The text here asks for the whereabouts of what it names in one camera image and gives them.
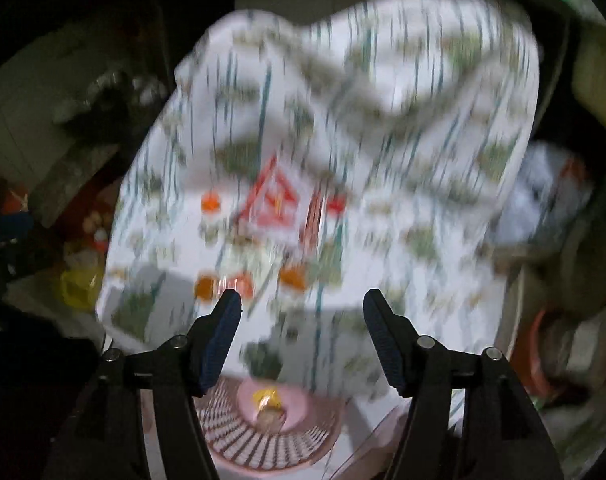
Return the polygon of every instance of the white patterned cloth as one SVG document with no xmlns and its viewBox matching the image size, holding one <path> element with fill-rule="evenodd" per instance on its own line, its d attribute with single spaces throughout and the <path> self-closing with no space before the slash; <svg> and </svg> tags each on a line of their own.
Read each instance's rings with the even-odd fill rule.
<svg viewBox="0 0 606 480">
<path fill-rule="evenodd" d="M 352 396 L 381 420 L 401 399 L 364 330 L 368 289 L 449 348 L 494 344 L 505 283 L 475 248 L 512 187 L 536 107 L 538 51 L 520 9 L 372 0 L 304 28 L 235 12 L 175 75 L 120 190 L 97 304 L 118 345 L 143 351 L 185 332 L 213 306 L 194 300 L 199 275 L 248 272 L 254 297 L 224 372 Z M 231 235 L 274 154 L 349 197 L 322 223 L 302 296 L 279 286 L 281 247 Z M 204 216 L 211 189 L 222 212 Z M 459 392 L 451 420 L 461 415 Z"/>
</svg>

